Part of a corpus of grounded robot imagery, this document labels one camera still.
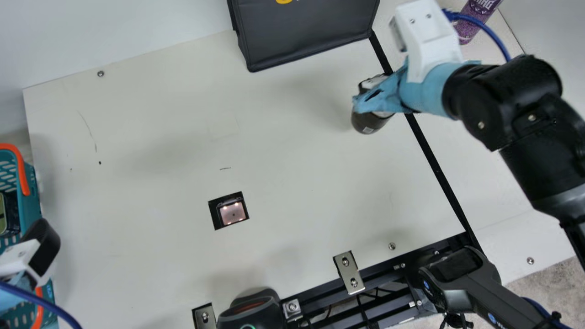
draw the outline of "metal plate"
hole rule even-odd
[[[216,329],[214,308],[211,304],[192,310],[195,329]]]
[[[366,289],[351,251],[333,257],[333,261],[335,262],[335,266],[337,266],[337,271],[343,280],[343,284],[345,284],[345,289],[347,289],[348,294],[356,294]]]

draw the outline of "gray fabric box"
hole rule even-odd
[[[380,0],[228,0],[251,72],[370,36]]]

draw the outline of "orange basket handle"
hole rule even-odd
[[[16,156],[16,162],[18,165],[18,179],[20,180],[20,189],[22,190],[22,194],[25,196],[30,195],[30,188],[29,182],[26,180],[26,172],[25,172],[25,161],[22,159],[22,155],[16,146],[8,143],[0,143],[0,150],[9,150]]]

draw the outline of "black stripe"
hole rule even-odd
[[[376,37],[376,34],[373,31],[370,36],[370,43],[372,48],[376,52],[376,56],[378,57],[380,65],[382,65],[384,73],[388,75],[392,74],[394,71],[392,70],[390,63],[388,62],[388,58],[386,58],[386,54],[384,54],[384,50],[382,49],[382,46],[380,45],[380,42],[378,41],[378,38]],[[459,200],[457,200],[457,197],[455,196],[455,193],[453,192],[453,189],[451,188],[451,185],[449,184],[447,177],[445,177],[445,174],[443,173],[443,170],[441,169],[439,162],[437,161],[435,155],[433,154],[431,146],[426,141],[426,137],[422,133],[421,127],[418,125],[417,120],[415,119],[413,114],[405,114],[404,116],[406,117],[406,120],[410,125],[412,133],[417,138],[418,144],[421,147],[422,152],[425,154],[426,161],[431,166],[431,169],[433,170],[433,173],[435,174],[435,177],[439,182],[439,185],[441,185],[441,189],[443,190],[445,197],[447,197],[447,200],[449,201],[449,204],[451,205],[453,212],[459,219],[459,222],[461,222],[461,225],[463,225],[463,228],[465,229],[467,234],[469,234],[469,238],[472,241],[473,247],[482,251],[479,241],[477,240],[475,233],[473,232],[471,225],[469,225],[467,217],[465,216],[465,213],[463,212],[463,209],[459,204]]]

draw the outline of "metal bracket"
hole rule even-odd
[[[283,303],[284,318],[288,321],[296,320],[301,317],[301,304],[298,299],[293,299]]]
[[[191,310],[195,329],[217,329],[214,308],[211,303]]]
[[[337,272],[345,284],[345,289],[349,295],[356,294],[366,289],[362,276],[357,269],[357,263],[353,257],[352,251],[340,253],[333,257]]]

